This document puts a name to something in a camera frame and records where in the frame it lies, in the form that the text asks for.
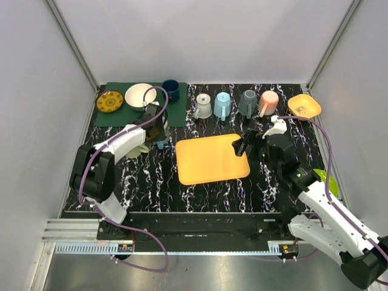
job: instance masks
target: reflective metal surface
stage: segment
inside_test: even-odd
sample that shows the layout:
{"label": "reflective metal surface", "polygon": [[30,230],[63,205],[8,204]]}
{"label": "reflective metal surface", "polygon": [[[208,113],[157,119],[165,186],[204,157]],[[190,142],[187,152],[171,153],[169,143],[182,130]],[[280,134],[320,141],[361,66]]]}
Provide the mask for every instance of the reflective metal surface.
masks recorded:
{"label": "reflective metal surface", "polygon": [[[313,250],[302,245],[301,255]],[[162,256],[133,256],[131,262],[162,267]],[[54,255],[45,291],[116,290],[359,290],[325,254],[297,263],[267,263],[241,256],[172,256],[170,271],[149,273],[115,264],[108,256]]]}

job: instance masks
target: black and yellow plate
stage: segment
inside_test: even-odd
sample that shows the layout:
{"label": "black and yellow plate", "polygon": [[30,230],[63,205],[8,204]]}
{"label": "black and yellow plate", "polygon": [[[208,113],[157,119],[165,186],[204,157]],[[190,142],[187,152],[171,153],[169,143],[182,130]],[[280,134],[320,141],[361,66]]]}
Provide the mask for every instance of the black and yellow plate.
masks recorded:
{"label": "black and yellow plate", "polygon": [[114,90],[101,93],[96,99],[96,108],[104,113],[114,112],[124,104],[123,95]]}

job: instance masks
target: black marble tabletop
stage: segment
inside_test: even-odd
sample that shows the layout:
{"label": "black marble tabletop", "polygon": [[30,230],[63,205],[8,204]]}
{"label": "black marble tabletop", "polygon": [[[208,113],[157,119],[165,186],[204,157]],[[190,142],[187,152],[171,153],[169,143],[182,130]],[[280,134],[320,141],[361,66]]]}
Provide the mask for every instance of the black marble tabletop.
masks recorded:
{"label": "black marble tabletop", "polygon": [[[288,193],[279,192],[276,178],[264,164],[251,166],[250,175],[242,179],[193,186],[184,186],[179,182],[175,151],[179,140],[229,133],[242,135],[248,128],[269,129],[270,116],[259,118],[256,112],[247,121],[238,113],[240,96],[248,89],[258,96],[266,90],[277,92],[277,115],[291,115],[287,100],[302,93],[297,84],[189,84],[186,125],[170,129],[170,141],[165,149],[159,150],[153,144],[148,155],[143,154],[136,159],[124,157],[117,164],[115,194],[122,205],[130,212],[277,212],[287,204],[296,205],[300,211],[309,211],[306,205]],[[232,112],[226,121],[221,122],[214,115],[195,120],[196,96],[209,94],[214,108],[214,99],[219,92],[229,93],[232,100]],[[95,110],[85,138],[87,144],[102,142],[122,129],[95,127],[96,114]],[[312,125],[298,120],[287,120],[286,123],[286,134],[295,144],[298,159],[313,168],[324,169]],[[93,209],[80,206],[76,193],[70,191],[63,213],[73,213],[72,217],[77,217],[77,213],[85,212],[93,212]]]}

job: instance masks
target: orange square plate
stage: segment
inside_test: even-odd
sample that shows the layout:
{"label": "orange square plate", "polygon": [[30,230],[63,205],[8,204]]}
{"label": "orange square plate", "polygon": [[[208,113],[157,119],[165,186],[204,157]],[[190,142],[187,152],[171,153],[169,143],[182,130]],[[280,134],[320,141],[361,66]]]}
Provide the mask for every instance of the orange square plate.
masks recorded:
{"label": "orange square plate", "polygon": [[244,153],[236,156],[232,142],[237,134],[185,139],[176,143],[179,181],[194,185],[243,178],[249,175],[248,159]]}
{"label": "orange square plate", "polygon": [[321,113],[322,108],[310,95],[299,94],[289,99],[289,109],[295,116],[313,118]]}

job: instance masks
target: light green cup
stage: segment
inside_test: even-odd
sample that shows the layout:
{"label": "light green cup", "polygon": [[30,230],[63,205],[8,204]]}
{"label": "light green cup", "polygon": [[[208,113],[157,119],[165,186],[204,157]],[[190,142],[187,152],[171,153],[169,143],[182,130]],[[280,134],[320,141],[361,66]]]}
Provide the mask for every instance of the light green cup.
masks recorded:
{"label": "light green cup", "polygon": [[[317,173],[319,175],[319,177],[321,177],[322,181],[326,182],[326,178],[327,178],[327,172],[326,171],[320,170],[320,169],[314,169],[314,171],[315,171],[315,173]],[[330,192],[332,192],[332,194],[334,196],[338,197],[338,184],[335,181],[333,176],[330,176],[329,190],[330,190]]]}

